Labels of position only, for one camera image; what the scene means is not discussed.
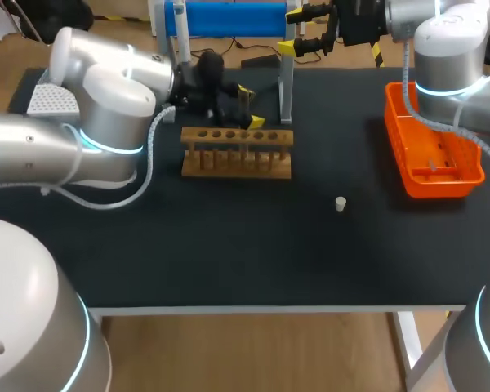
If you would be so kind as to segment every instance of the blue roller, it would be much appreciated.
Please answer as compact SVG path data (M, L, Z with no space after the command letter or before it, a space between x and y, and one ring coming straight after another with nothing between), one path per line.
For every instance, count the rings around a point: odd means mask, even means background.
M191 37L284 37L285 2L187 2ZM172 0L165 3L167 36L176 36Z

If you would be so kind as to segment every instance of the wooden test tube rack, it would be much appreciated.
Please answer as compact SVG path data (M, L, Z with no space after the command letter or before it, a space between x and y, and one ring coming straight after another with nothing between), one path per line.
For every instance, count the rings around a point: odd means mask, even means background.
M182 176L290 180L292 175L292 131L183 128L181 142L188 147ZM276 151L262 152L266 146Z

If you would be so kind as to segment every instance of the wooden floor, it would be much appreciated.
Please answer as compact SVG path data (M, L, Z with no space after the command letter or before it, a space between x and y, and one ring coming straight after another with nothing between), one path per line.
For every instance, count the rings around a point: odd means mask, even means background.
M320 28L310 27L309 36L318 35ZM94 30L142 49L155 48L145 24L98 22ZM193 40L193 49L223 52L229 43ZM402 64L402 50L389 38L381 49L388 66ZM242 59L270 53L234 48L225 63L235 67ZM0 111L7 108L24 70L47 65L48 56L47 47L18 36L0 42ZM373 67L374 60L368 45L336 45L326 59L305 66L366 68ZM418 318L426 345L443 315ZM113 392L397 392L403 386L385 314L115 318L109 344Z

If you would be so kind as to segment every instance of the cable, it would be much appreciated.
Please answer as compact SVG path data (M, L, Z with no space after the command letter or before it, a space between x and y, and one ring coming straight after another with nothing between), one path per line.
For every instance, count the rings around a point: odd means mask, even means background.
M174 110L176 110L174 106L169 106L168 108L165 108L160 113L158 113L158 115L151 122L149 127L149 135L147 136L147 146L148 146L147 174L145 175L145 180L141 185L141 187L132 196L129 196L128 198L122 200L121 202L111 203L111 204L91 203L88 202L87 200L84 200L83 198L76 196L75 194L72 194L68 190L61 188L60 186L53 185L53 184L43 184L43 183L0 184L0 189L15 188L15 187L31 187L31 186L41 188L42 192L45 189L49 189L57 192L58 194L61 194L62 196L65 196L66 198L71 199L72 201L74 201L75 203L83 207L90 208L91 210L107 211L107 210L114 210L120 207L125 207L133 203L134 201L136 201L149 187L150 181L153 178L153 170L154 170L154 135L156 133L158 124L163 120L163 118L167 114L169 114Z
M412 107L410 103L410 97L408 95L408 70L410 67L410 45L408 41L404 43L404 55L403 55L403 100L405 106L412 117L414 117L420 123L425 124L430 129L439 132L454 132L456 135L464 137L467 140L473 141L490 157L490 146L483 140L479 139L472 131L466 128L454 127L452 125L442 124L441 122L435 122L422 117L416 110Z
M232 49L232 47L234 46L234 43L236 42L236 37L232 37L232 41L230 42L230 45L227 49L225 49L225 51L223 51L223 53L220 53L220 56L224 56L226 55L227 53L229 53L229 51ZM199 59L199 56L196 54L196 53L203 53L205 51L211 51L213 53L214 52L214 49L212 49L211 47L206 47L204 49L198 49L197 51L191 51L190 54L194 57L196 57L197 59Z
M270 49L271 51L274 51L278 56L281 56L281 53L275 48L270 45L259 45L259 44L254 44L250 45L248 47L245 47L242 43L238 42L237 40L234 40L236 42L236 47L238 49L252 49L253 47L263 47L264 49ZM314 52L314 54L318 57L316 60L309 60L309 61L299 61L297 59L294 59L294 61L297 64L303 65L303 64L313 64L313 63L318 63L321 61L323 58L319 55L319 53Z

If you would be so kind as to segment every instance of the glowing blue light ring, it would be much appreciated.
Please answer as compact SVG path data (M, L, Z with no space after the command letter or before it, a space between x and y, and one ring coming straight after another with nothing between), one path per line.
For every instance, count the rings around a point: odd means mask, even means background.
M138 154L141 150L144 149L143 145L139 149L115 149L114 147L109 147L108 145L102 145L101 143L98 143L97 141L94 141L89 136L87 136L82 129L80 130L80 136L90 145L94 145L97 149L102 149L110 153L132 155Z
M479 321L479 307L481 305L481 297L483 296L483 292L486 286L481 289L479 293L479 297L477 298L477 304L475 304L475 329L477 330L477 337L479 338L479 343L481 343L481 348L483 349L484 356L490 362L490 350L486 342L484 341L483 331L481 330L481 322Z
M134 56L134 47L129 44L127 44L127 46L129 47L129 56L131 57L131 61L129 62L127 72L125 73L125 79L130 79L132 78L132 57Z
M423 87L421 87L419 84L416 82L416 87L417 90L429 95L429 96L457 96L459 94L465 94L469 91L473 91L474 89L477 91L481 86L483 85L483 79L478 80L476 83L472 84L471 86L462 88L461 90L454 90L454 91L431 91L427 90Z
M91 319L89 318L89 312L87 311L87 307L83 303L82 298L78 296L78 299L80 300L80 303L82 304L83 307L83 311L85 312L85 321L86 321L85 345L83 346L82 356L78 361L78 365L76 365L76 369L74 369L73 374L71 375L69 381L67 381L67 384L65 384L61 392L68 392L71 386L73 386L73 383L76 381L78 374L82 370L83 363L85 362L85 357L87 356L87 351L89 350L89 340L91 339Z

